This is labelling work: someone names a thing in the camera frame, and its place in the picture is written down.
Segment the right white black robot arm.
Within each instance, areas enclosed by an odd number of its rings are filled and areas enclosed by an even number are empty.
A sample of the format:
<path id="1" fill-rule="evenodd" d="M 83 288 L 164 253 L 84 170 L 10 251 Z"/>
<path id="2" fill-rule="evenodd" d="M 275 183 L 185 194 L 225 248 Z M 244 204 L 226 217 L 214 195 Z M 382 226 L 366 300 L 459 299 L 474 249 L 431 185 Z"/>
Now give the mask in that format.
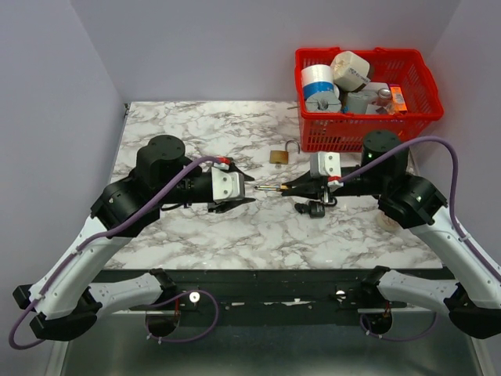
<path id="1" fill-rule="evenodd" d="M 452 159 L 450 194 L 407 170 L 409 147 L 415 143 L 444 145 Z M 464 334 L 486 339 L 500 333 L 500 266 L 458 221 L 454 200 L 458 157 L 452 146 L 437 136 L 401 142 L 388 130 L 367 133 L 361 163 L 343 167 L 340 155 L 318 152 L 308 172 L 279 186 L 284 196 L 330 204 L 339 197 L 372 196 L 378 208 L 420 238 L 450 270 L 451 280 L 428 280 L 377 266 L 362 280 L 355 300 L 373 308 L 392 302 L 429 309 L 450 319 Z"/>

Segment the large brass padlock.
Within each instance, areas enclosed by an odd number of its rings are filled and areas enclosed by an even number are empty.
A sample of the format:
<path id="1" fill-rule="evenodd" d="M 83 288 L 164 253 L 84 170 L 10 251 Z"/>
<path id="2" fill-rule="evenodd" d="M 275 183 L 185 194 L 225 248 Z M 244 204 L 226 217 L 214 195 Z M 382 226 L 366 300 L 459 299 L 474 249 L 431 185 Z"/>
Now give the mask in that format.
<path id="1" fill-rule="evenodd" d="M 297 153 L 301 152 L 300 143 L 297 140 L 286 141 L 282 150 L 271 150 L 269 154 L 269 163 L 272 165 L 288 165 L 289 164 L 289 147 L 294 145 L 297 147 Z"/>

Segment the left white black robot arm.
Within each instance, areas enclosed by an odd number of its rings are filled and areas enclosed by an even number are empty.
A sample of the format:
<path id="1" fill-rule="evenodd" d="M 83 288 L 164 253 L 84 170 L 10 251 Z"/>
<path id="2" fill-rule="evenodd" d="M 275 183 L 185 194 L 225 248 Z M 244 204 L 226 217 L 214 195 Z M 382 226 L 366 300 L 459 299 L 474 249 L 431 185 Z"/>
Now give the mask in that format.
<path id="1" fill-rule="evenodd" d="M 104 188 L 77 238 L 50 271 L 37 283 L 14 290 L 22 315 L 34 314 L 30 328 L 37 341 L 71 341 L 117 311 L 169 307 L 179 289 L 162 269 L 111 284 L 94 279 L 160 218 L 164 205 L 206 204 L 208 211 L 224 213 L 252 201 L 245 193 L 251 181 L 230 157 L 192 161 L 179 138 L 152 138 L 137 152 L 128 175 Z"/>

